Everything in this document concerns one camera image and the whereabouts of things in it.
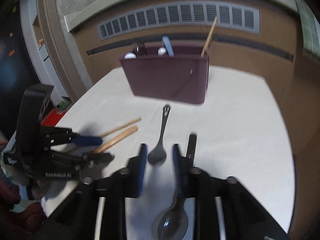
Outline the left hand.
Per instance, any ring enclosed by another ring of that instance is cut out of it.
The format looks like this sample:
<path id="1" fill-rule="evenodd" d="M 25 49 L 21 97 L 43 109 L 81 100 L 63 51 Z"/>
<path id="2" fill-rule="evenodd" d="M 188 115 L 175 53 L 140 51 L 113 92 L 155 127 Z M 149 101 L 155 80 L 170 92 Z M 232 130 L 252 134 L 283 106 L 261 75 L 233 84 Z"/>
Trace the left hand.
<path id="1" fill-rule="evenodd" d="M 16 167 L 2 164 L 1 169 L 5 177 L 19 187 L 20 196 L 24 200 L 41 200 L 50 189 L 51 182 L 33 180 Z"/>

